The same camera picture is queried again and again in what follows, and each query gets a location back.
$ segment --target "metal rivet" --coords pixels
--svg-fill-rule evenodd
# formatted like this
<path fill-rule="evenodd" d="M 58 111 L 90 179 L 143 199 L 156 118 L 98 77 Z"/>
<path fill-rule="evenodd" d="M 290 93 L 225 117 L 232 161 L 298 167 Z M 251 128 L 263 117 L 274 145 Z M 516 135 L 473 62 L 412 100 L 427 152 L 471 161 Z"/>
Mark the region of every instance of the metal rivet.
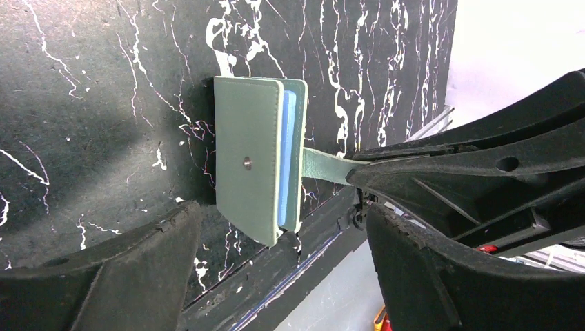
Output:
<path fill-rule="evenodd" d="M 244 157 L 244 168 L 246 170 L 252 170 L 252 160 L 249 157 Z"/>

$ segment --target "light blue foam layer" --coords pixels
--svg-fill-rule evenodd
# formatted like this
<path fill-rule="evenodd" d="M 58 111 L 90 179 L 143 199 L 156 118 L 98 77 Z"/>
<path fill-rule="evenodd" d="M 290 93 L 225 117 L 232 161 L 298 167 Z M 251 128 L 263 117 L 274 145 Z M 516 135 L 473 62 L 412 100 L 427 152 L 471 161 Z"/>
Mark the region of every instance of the light blue foam layer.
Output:
<path fill-rule="evenodd" d="M 282 103 L 278 226 L 283 226 L 286 222 L 286 206 L 288 204 L 288 186 L 290 182 L 290 158 L 293 153 L 293 131 L 295 129 L 296 106 L 297 95 L 293 91 L 285 90 Z"/>

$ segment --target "black marble backdrop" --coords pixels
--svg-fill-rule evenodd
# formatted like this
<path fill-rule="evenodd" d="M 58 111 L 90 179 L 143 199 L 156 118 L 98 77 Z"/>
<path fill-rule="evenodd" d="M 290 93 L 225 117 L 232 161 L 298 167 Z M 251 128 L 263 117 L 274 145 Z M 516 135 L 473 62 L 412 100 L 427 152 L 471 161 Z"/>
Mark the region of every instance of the black marble backdrop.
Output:
<path fill-rule="evenodd" d="M 442 110 L 455 8 L 447 0 L 4 1 L 2 269 L 96 245 L 196 199 L 206 220 L 195 298 L 263 248 L 212 206 L 206 79 L 304 79 L 308 147 L 344 157 L 397 143 Z M 339 189 L 304 179 L 302 214 Z"/>

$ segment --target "white wall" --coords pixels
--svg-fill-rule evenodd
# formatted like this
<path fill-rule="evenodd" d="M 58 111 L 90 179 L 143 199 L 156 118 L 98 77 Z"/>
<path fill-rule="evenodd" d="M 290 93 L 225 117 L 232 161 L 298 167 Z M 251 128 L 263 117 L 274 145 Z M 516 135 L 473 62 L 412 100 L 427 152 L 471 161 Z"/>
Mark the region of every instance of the white wall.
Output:
<path fill-rule="evenodd" d="M 585 1 L 459 0 L 446 104 L 453 127 L 585 68 Z"/>

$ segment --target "red component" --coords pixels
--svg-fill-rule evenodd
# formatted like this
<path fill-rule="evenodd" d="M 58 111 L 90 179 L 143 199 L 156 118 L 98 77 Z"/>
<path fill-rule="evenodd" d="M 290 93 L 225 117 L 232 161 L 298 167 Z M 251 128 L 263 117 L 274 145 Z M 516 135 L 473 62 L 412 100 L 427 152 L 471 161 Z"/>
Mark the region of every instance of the red component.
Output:
<path fill-rule="evenodd" d="M 492 254 L 495 251 L 497 251 L 497 247 L 492 246 L 492 245 L 485 245 L 485 246 L 478 248 L 477 250 L 479 250 L 480 252 Z"/>
<path fill-rule="evenodd" d="M 390 320 L 388 319 L 388 314 L 384 316 L 384 322 L 382 323 L 382 329 L 380 331 L 392 331 L 390 327 Z"/>

